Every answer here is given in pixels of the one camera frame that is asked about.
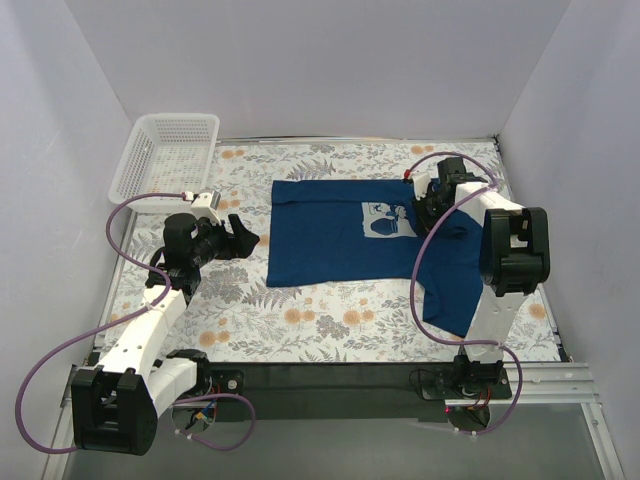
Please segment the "blue printed t-shirt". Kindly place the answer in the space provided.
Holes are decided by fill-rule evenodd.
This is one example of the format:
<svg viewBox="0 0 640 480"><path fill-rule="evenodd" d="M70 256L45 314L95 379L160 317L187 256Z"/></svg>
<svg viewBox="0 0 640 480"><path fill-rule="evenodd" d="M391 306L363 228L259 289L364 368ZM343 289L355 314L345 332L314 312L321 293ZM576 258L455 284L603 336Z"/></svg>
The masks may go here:
<svg viewBox="0 0 640 480"><path fill-rule="evenodd" d="M274 182L267 286L414 278L421 319L465 336L483 289L482 229L454 212L426 246L412 197L400 180Z"/></svg>

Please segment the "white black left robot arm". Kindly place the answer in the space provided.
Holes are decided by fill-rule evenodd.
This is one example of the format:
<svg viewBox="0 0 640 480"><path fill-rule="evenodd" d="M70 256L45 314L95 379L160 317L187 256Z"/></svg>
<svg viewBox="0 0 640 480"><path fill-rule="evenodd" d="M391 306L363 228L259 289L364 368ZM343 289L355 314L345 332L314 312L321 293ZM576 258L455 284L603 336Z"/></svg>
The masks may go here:
<svg viewBox="0 0 640 480"><path fill-rule="evenodd" d="M214 222L191 213L166 218L164 244L148 263L142 314L128 325L91 369L71 384L74 443L82 450L143 455L158 420L184 394L205 398L213 386L207 356L197 350L158 358L176 321L186 312L213 260L245 259L259 242L236 214Z"/></svg>

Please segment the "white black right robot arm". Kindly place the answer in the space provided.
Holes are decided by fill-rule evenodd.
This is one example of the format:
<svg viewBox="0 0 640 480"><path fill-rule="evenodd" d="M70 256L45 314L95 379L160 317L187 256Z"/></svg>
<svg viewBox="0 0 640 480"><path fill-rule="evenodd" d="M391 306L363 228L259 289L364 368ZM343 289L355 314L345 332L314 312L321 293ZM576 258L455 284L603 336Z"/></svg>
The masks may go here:
<svg viewBox="0 0 640 480"><path fill-rule="evenodd" d="M506 340L518 310L550 274L547 213L503 197L491 172L479 177L466 169L469 156L439 156L437 178L419 174L414 167L403 176L414 190L412 206L427 234L424 244L431 245L454 212L468 215L482 229L483 290L464 340L454 344L454 359L433 364L417 376L420 395L428 400L515 398L503 363L512 353Z"/></svg>

